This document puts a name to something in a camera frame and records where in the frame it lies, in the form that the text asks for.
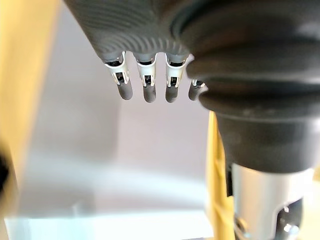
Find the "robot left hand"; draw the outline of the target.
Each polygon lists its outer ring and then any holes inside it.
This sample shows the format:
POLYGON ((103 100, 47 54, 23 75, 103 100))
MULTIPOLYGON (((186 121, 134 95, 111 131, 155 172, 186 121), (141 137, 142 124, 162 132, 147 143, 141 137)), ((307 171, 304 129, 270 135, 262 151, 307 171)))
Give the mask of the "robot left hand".
POLYGON ((295 240, 320 161, 317 0, 68 0, 120 95, 132 97, 125 52, 140 64, 147 102, 165 53, 166 100, 180 71, 191 98, 216 114, 238 240, 295 240))

